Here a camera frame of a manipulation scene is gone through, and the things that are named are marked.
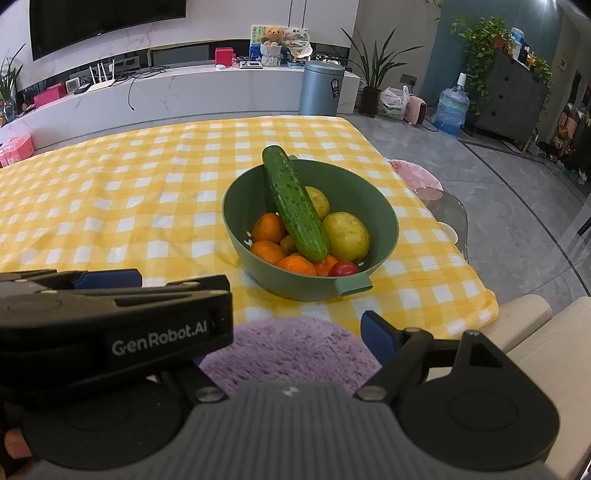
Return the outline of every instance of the gray trash can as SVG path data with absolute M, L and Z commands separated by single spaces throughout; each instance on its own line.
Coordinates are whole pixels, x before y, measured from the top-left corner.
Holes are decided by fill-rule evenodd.
M 345 68 L 334 63 L 310 60 L 304 66 L 300 115 L 336 116 Z

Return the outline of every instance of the potato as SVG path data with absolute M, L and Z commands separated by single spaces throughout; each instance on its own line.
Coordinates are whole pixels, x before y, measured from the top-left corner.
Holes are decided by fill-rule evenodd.
M 287 235 L 281 239 L 279 246 L 283 249 L 286 255 L 291 255 L 297 252 L 296 244 L 291 236 Z
M 330 213 L 330 203 L 328 198 L 326 198 L 326 195 L 324 195 L 319 189 L 315 189 L 314 187 L 306 187 L 306 191 L 308 192 L 310 200 L 312 200 L 312 205 L 314 205 L 314 210 L 318 213 L 320 221 L 324 220 L 324 217 Z
M 339 262 L 355 262 L 365 258 L 371 239 L 365 225 L 355 215 L 335 212 L 322 222 L 329 237 L 329 253 Z

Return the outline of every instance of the blue gripper pad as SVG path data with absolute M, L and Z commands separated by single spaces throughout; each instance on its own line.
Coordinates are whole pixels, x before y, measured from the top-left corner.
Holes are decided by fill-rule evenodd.
M 398 352 L 400 336 L 399 330 L 372 310 L 367 310 L 361 316 L 361 339 L 381 365 Z
M 134 268 L 84 272 L 73 282 L 75 290 L 83 288 L 131 288 L 142 286 L 142 275 Z

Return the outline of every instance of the wall picture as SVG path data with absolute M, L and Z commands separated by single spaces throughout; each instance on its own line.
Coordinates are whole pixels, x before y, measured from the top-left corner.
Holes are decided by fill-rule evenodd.
M 560 57 L 560 63 L 558 64 L 558 67 L 560 68 L 560 70 L 562 70 L 563 72 L 566 71 L 566 66 L 569 64 L 569 60 L 562 55 Z

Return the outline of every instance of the trash can lid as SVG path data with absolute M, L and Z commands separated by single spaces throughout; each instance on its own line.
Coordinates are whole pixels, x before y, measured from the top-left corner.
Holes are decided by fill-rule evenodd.
M 328 75 L 343 75 L 345 72 L 345 67 L 342 65 L 327 63 L 320 60 L 308 60 L 304 64 L 304 68 L 306 70 L 311 70 L 312 72 L 327 73 Z

